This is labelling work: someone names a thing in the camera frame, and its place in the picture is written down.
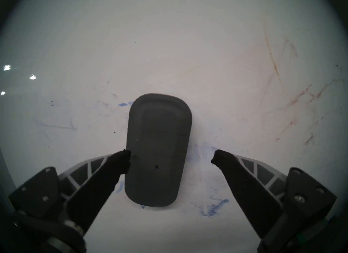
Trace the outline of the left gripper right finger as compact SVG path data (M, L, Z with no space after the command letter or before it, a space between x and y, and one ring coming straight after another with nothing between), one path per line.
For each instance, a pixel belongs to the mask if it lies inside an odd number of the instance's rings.
M327 216L336 195L304 170L283 174L264 162L216 150L211 163L262 240L290 240Z

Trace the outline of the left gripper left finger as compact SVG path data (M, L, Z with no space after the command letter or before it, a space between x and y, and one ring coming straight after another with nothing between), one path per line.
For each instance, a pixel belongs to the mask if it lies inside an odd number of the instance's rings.
M85 233L120 176L128 173L130 158L131 151L122 150L82 162L61 175L55 167L46 167L15 189L9 201L23 224L44 230L63 228L68 221Z

